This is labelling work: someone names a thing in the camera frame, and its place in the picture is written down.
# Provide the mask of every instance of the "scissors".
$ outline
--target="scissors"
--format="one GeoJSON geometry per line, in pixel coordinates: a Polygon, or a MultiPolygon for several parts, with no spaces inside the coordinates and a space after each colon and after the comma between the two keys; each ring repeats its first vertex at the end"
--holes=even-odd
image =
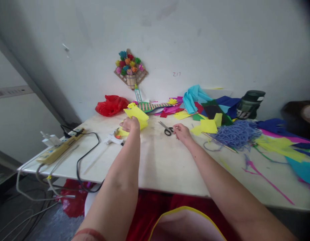
{"type": "Polygon", "coordinates": [[[172,135],[172,133],[174,132],[173,127],[167,127],[166,125],[164,125],[163,122],[158,122],[158,123],[161,124],[165,128],[165,130],[164,130],[165,135],[167,135],[167,136],[172,135]]]}

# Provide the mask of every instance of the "power strip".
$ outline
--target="power strip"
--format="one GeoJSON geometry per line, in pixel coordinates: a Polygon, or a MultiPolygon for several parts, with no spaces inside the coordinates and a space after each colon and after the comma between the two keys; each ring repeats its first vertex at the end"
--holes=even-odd
{"type": "MultiPolygon", "coordinates": [[[[75,131],[80,133],[86,133],[86,130],[84,128],[77,128],[75,131]]],[[[80,137],[82,137],[81,134],[73,131],[69,132],[68,134],[71,135],[70,138],[62,137],[60,139],[62,142],[60,146],[48,149],[43,154],[41,154],[36,159],[36,161],[46,165],[54,163],[69,147],[71,147],[80,137]]]]}

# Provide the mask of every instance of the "table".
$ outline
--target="table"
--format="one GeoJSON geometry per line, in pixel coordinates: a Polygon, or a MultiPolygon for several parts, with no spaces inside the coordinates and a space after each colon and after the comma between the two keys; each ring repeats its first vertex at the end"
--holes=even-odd
{"type": "MultiPolygon", "coordinates": [[[[87,129],[88,132],[97,132],[102,141],[108,133],[119,126],[119,123],[125,117],[125,113],[113,117],[104,117],[96,114],[80,126],[87,129]]],[[[210,197],[191,154],[174,135],[166,136],[164,134],[164,128],[158,121],[162,121],[168,127],[181,122],[190,129],[192,128],[192,124],[199,124],[198,121],[193,120],[191,117],[178,121],[172,115],[169,115],[167,118],[150,115],[148,127],[141,131],[139,188],[210,197]]],[[[201,146],[208,141],[208,137],[203,134],[193,137],[201,146]]],[[[64,158],[54,171],[53,176],[77,179],[77,160],[96,143],[97,140],[94,134],[82,136],[77,143],[70,147],[69,151],[74,149],[76,145],[79,145],[78,148],[64,158]]],[[[218,146],[213,142],[205,146],[211,150],[218,149],[218,146]]],[[[100,143],[82,160],[81,169],[84,170],[91,158],[101,152],[94,165],[88,169],[86,174],[81,172],[81,178],[86,181],[101,183],[121,148],[122,146],[112,143],[105,149],[105,144],[100,143]]],[[[255,167],[295,205],[289,203],[261,176],[243,171],[242,168],[245,167],[245,161],[244,155],[241,152],[237,154],[227,148],[222,148],[221,151],[217,152],[207,152],[264,205],[310,211],[310,189],[307,184],[297,180],[297,176],[289,165],[272,163],[254,148],[251,149],[250,159],[253,161],[255,167]]],[[[273,160],[286,162],[285,157],[277,153],[268,153],[267,155],[273,160]]],[[[21,166],[24,172],[36,172],[39,163],[33,160],[37,156],[21,166]]],[[[48,175],[54,166],[55,163],[42,167],[41,174],[48,175]]]]}

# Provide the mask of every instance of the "thermos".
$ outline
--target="thermos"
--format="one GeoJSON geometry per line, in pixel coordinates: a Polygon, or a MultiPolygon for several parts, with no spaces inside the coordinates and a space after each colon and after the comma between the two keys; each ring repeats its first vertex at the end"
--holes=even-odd
{"type": "Polygon", "coordinates": [[[255,119],[256,111],[260,107],[262,100],[264,99],[265,92],[260,90],[249,90],[242,97],[241,101],[237,105],[236,116],[238,119],[255,119]]]}

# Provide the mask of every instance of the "right hand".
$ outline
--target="right hand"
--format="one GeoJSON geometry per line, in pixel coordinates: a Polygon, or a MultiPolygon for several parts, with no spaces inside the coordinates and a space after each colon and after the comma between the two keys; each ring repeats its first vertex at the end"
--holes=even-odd
{"type": "Polygon", "coordinates": [[[173,125],[174,134],[176,135],[176,139],[180,140],[184,145],[188,145],[192,143],[194,140],[189,132],[189,129],[183,124],[175,124],[173,125]]]}
{"type": "Polygon", "coordinates": [[[135,116],[132,116],[132,118],[126,117],[119,125],[126,132],[131,132],[132,130],[140,130],[139,121],[135,116]]]}

